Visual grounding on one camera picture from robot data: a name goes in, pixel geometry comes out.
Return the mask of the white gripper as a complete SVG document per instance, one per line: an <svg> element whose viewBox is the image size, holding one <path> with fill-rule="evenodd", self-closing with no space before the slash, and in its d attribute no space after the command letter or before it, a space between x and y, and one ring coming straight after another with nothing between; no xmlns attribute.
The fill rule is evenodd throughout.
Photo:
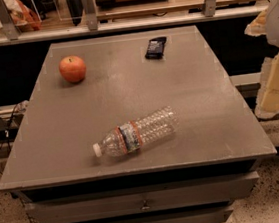
<svg viewBox="0 0 279 223"><path fill-rule="evenodd" d="M279 0L271 0L268 9L246 26L244 34L254 37L267 34L267 42L279 47ZM264 59L254 113L260 119L271 119L279 113L279 53Z"/></svg>

